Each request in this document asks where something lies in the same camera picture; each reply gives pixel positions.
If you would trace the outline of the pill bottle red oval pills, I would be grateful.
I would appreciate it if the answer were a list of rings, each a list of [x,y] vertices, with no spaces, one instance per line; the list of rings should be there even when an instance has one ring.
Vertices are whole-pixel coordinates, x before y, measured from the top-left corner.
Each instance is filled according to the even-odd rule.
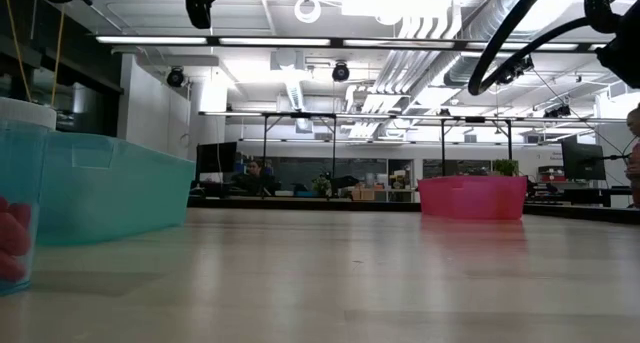
[[[0,97],[0,296],[31,283],[47,138],[55,125],[52,109]]]

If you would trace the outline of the black monitor on arm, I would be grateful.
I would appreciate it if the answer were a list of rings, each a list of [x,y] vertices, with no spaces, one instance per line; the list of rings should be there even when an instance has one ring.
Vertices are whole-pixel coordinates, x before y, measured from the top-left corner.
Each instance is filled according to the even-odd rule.
[[[606,179],[601,146],[565,140],[561,143],[561,149],[567,179],[598,181]]]

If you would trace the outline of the pink translucent plastic bin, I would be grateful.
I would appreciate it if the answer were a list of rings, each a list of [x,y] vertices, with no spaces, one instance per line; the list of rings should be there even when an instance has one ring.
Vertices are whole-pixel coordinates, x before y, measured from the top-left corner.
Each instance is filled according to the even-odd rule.
[[[519,220],[525,177],[446,176],[418,182],[423,215],[461,220]]]

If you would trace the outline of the teal translucent plastic bin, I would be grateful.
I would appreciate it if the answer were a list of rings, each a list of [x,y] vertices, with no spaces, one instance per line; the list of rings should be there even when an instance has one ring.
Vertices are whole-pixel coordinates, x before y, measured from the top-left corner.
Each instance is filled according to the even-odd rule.
[[[48,136],[37,243],[106,242],[181,226],[195,163],[125,140]]]

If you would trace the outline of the small potted plant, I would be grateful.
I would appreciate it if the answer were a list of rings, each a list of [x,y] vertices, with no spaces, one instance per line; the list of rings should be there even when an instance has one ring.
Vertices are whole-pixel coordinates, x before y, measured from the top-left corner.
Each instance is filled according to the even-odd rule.
[[[312,180],[312,188],[320,197],[329,198],[332,196],[330,176],[326,173],[320,174]]]

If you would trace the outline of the person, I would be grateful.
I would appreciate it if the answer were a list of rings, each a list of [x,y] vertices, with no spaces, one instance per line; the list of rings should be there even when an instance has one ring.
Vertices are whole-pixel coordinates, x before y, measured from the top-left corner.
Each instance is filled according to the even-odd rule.
[[[271,194],[272,177],[266,173],[261,161],[248,163],[246,173],[239,178],[239,185],[248,194],[267,196]]]
[[[633,206],[640,209],[640,103],[628,114],[627,126],[637,142],[628,159],[626,177],[631,183]]]

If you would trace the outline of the black computer monitor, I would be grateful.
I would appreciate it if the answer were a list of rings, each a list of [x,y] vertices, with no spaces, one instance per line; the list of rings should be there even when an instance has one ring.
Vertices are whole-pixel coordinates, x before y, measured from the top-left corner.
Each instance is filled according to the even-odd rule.
[[[236,142],[198,145],[196,150],[196,173],[233,172],[236,152]]]

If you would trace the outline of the long rig light bar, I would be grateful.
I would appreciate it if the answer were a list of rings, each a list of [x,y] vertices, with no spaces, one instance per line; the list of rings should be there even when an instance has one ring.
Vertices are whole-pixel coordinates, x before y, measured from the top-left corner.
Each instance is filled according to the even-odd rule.
[[[327,48],[371,50],[425,50],[482,52],[487,42],[446,39],[375,38],[295,38],[295,37],[223,37],[223,36],[108,36],[95,39],[113,46],[152,47],[232,47],[232,48]]]

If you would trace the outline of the green leafy plant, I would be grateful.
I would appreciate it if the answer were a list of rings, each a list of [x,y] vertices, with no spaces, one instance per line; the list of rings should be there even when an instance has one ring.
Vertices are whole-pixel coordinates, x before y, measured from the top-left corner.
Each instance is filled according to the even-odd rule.
[[[519,175],[519,164],[517,160],[498,159],[493,162],[494,171],[502,176],[514,177]]]

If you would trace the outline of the black table edge frame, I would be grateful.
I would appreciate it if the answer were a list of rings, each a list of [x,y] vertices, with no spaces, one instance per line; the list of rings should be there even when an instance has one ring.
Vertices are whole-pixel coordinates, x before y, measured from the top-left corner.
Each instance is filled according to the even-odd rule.
[[[263,209],[263,210],[315,210],[351,212],[402,212],[421,211],[419,203],[352,202],[323,199],[261,199],[240,197],[239,199],[205,199],[189,197],[188,208],[203,209]],[[554,206],[525,204],[524,215],[554,217],[562,219],[615,223],[640,227],[640,210],[584,206]]]

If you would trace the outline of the black workstation frame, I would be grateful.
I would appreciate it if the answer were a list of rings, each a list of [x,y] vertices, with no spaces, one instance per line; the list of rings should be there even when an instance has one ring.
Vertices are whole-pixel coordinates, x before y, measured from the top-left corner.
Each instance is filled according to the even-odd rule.
[[[458,123],[485,124],[491,123],[501,134],[507,137],[508,158],[513,159],[513,120],[509,118],[490,118],[484,116],[453,116],[440,119],[441,160],[446,160],[446,135]]]
[[[335,177],[336,129],[335,113],[282,112],[262,113],[263,135],[261,161],[267,174],[278,182],[276,196],[291,195],[294,198],[320,197],[312,188],[312,180],[322,173]],[[319,123],[327,131],[324,136],[303,137],[294,131],[291,135],[276,132],[278,125],[290,123]]]

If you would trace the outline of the silver ceiling duct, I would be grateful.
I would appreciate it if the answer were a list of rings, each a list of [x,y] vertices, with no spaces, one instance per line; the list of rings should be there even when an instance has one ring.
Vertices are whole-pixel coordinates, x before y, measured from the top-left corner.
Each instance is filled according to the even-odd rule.
[[[491,40],[504,19],[520,0],[489,0],[479,13],[466,24],[461,38],[464,40]],[[444,83],[449,86],[464,86],[468,83],[478,62],[477,57],[456,57],[453,66],[444,75]]]

